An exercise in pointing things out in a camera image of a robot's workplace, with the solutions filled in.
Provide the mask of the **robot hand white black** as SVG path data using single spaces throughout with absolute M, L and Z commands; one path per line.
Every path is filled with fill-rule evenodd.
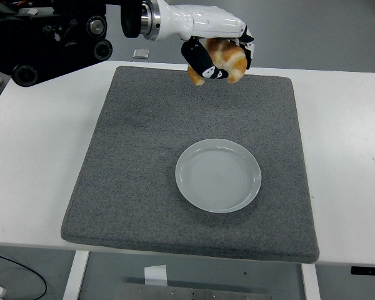
M 254 37 L 245 22 L 216 6 L 157 3 L 157 39 L 176 35 L 184 41 L 181 53 L 195 85 L 203 85 L 206 79 L 234 84 L 244 76 L 254 51 Z

